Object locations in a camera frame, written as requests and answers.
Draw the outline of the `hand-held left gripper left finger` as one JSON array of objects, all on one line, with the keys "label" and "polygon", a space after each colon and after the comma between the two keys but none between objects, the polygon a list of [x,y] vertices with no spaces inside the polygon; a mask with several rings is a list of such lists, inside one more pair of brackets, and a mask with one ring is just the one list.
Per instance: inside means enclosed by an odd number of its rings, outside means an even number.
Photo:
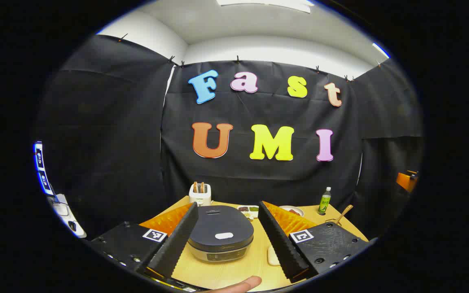
[{"label": "hand-held left gripper left finger", "polygon": [[124,222],[96,237],[89,245],[129,273],[145,280],[166,281],[173,274],[198,220],[196,203],[184,206],[184,211],[171,234],[160,228]]}]

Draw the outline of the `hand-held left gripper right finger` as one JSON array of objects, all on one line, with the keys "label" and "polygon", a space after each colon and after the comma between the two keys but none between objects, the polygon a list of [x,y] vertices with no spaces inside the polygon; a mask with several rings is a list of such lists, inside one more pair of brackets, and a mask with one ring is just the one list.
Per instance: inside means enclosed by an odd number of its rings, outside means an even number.
[{"label": "hand-held left gripper right finger", "polygon": [[377,241],[364,241],[334,221],[316,225],[264,201],[259,202],[259,220],[291,282],[329,274]]}]

